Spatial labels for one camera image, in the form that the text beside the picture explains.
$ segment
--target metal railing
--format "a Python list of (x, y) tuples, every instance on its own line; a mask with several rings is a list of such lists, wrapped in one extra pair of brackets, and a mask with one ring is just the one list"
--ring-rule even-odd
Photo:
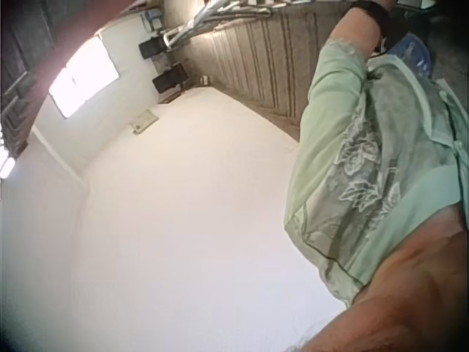
[[(417, 1), (418, 7), (409, 6), (409, 1)], [(166, 44), (166, 47), (171, 50), (182, 40), (208, 32), (219, 24), (241, 18), (268, 17), (282, 7), (310, 4), (314, 2), (316, 2), (316, 0), (212, 0), (185, 25), (163, 32), (164, 43)], [(402, 8), (410, 8), (416, 12), (424, 12), (428, 10), (420, 8), (421, 3), (422, 0), (399, 0), (398, 6)]]

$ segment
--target staircase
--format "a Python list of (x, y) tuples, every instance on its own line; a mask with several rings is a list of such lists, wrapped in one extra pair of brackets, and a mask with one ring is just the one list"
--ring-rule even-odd
[(189, 74), (208, 76), (212, 86), (298, 140), (317, 56), (347, 7), (304, 2), (258, 1), (269, 16), (218, 25), (172, 53)]

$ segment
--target black speaker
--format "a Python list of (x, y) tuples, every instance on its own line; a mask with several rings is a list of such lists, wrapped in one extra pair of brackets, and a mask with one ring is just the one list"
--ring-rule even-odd
[(146, 42), (139, 44), (141, 57), (144, 59), (149, 59), (154, 55), (163, 53), (166, 50), (166, 45), (164, 43), (163, 37), (153, 37)]
[(166, 90), (181, 84), (189, 79), (188, 74), (185, 72), (184, 67), (181, 64), (173, 66), (172, 69), (167, 70), (165, 73), (159, 75), (153, 79), (158, 93), (164, 93)]

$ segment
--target green shirt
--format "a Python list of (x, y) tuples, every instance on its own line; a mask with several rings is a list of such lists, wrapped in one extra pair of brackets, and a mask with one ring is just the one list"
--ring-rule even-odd
[(322, 49), (301, 121), (285, 227), (346, 304), (436, 211), (468, 217), (468, 116), (444, 83), (395, 56)]

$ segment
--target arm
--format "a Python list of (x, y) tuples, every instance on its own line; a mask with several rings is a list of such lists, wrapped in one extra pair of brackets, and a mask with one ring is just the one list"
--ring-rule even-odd
[(423, 223), (303, 352), (439, 351), (446, 345), (467, 319), (468, 235), (458, 213), (452, 206)]
[[(374, 0), (388, 11), (392, 10), (395, 0)], [(337, 24), (330, 34), (331, 38), (342, 39), (350, 42), (368, 61), (374, 48), (380, 42), (380, 27), (373, 18), (369, 17), (361, 9), (351, 9)]]

